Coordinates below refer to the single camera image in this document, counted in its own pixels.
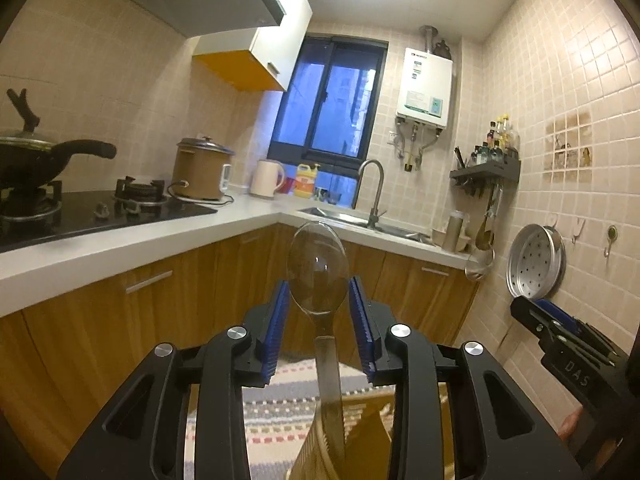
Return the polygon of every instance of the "silver screw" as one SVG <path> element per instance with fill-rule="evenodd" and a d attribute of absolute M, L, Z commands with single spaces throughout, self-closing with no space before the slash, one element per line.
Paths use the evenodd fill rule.
<path fill-rule="evenodd" d="M 480 355 L 484 352 L 484 347 L 476 341 L 469 341 L 465 343 L 465 352 L 469 355 Z"/>
<path fill-rule="evenodd" d="M 226 336 L 230 339 L 242 339 L 246 336 L 246 328 L 244 326 L 233 326 L 226 331 Z"/>
<path fill-rule="evenodd" d="M 154 354 L 156 354 L 158 357 L 167 357 L 173 351 L 174 347 L 172 347 L 169 343 L 160 343 L 154 349 Z"/>
<path fill-rule="evenodd" d="M 411 329 L 407 325 L 397 324 L 391 327 L 391 333 L 396 337 L 407 337 Z"/>

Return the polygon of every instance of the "gas stove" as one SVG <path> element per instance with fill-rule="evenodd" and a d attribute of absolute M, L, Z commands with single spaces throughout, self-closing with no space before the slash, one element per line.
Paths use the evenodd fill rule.
<path fill-rule="evenodd" d="M 0 191 L 0 253 L 73 236 L 215 213 L 164 195 L 164 181 L 127 177 L 115 191 L 63 192 L 55 181 Z"/>

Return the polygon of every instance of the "spoon handle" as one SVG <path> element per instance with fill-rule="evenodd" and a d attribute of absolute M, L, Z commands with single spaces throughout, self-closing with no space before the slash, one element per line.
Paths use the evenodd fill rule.
<path fill-rule="evenodd" d="M 342 393 L 340 371 L 334 336 L 319 336 L 314 339 L 316 347 L 316 370 L 320 390 L 320 413 L 322 427 L 328 444 L 329 456 L 338 471 L 344 464 L 344 419 L 342 416 Z"/>

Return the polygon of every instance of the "faucet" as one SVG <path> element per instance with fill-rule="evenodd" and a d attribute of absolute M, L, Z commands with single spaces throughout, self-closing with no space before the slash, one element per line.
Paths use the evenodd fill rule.
<path fill-rule="evenodd" d="M 376 199 L 373 201 L 373 207 L 371 208 L 371 212 L 369 213 L 369 222 L 367 223 L 367 227 L 375 228 L 381 216 L 378 214 L 378 204 L 380 203 L 380 194 L 382 193 L 382 185 L 384 184 L 384 181 L 385 181 L 385 170 L 382 168 L 382 164 L 380 164 L 379 160 L 376 160 L 375 158 L 368 158 L 358 168 L 358 184 L 356 186 L 356 192 L 353 195 L 353 202 L 351 203 L 351 208 L 356 209 L 356 204 L 358 203 L 358 195 L 360 194 L 360 185 L 362 184 L 362 175 L 364 174 L 364 169 L 369 164 L 375 164 L 378 167 L 378 170 L 380 171 L 380 179 L 378 180 L 378 190 L 376 191 Z"/>

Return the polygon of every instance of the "sink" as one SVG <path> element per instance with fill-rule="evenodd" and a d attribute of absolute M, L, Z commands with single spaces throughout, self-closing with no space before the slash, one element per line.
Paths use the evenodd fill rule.
<path fill-rule="evenodd" d="M 301 213 L 307 213 L 309 215 L 318 216 L 320 218 L 327 218 L 329 220 L 334 220 L 336 222 L 341 222 L 343 224 L 353 225 L 356 227 L 367 228 L 367 219 L 359 218 L 357 216 L 347 215 L 345 213 L 338 213 L 335 211 L 328 211 L 325 209 L 320 209 L 318 207 L 308 207 L 306 209 L 301 209 Z M 404 240 L 413 240 L 414 242 L 420 242 L 425 245 L 433 245 L 430 237 L 424 233 L 417 233 L 415 231 L 408 231 L 406 229 L 401 229 L 399 227 L 393 227 L 391 225 L 386 224 L 377 224 L 374 228 L 374 231 L 379 233 L 384 233 L 386 235 L 395 236 L 397 238 L 403 238 Z"/>

